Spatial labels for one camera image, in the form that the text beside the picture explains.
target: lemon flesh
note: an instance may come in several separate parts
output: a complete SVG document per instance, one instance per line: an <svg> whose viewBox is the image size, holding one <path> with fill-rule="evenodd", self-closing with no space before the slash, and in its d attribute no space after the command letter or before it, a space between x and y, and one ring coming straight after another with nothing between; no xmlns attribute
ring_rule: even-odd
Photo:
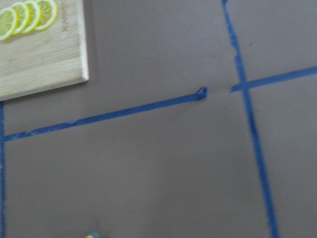
<svg viewBox="0 0 317 238"><path fill-rule="evenodd" d="M17 2L11 6L17 15L17 24L13 32L14 35L20 34L29 22L29 10L25 3Z"/></svg>
<svg viewBox="0 0 317 238"><path fill-rule="evenodd" d="M0 41L5 41L13 34L17 24L17 15L11 7L0 11Z"/></svg>
<svg viewBox="0 0 317 238"><path fill-rule="evenodd" d="M50 27L55 21L57 5L54 0L37 0L36 2L41 10L41 18L35 30L42 31Z"/></svg>
<svg viewBox="0 0 317 238"><path fill-rule="evenodd" d="M38 4L34 1L25 1L24 2L29 11L29 22L26 25L26 28L22 31L22 33L26 34L35 29L35 27L39 24L41 12Z"/></svg>

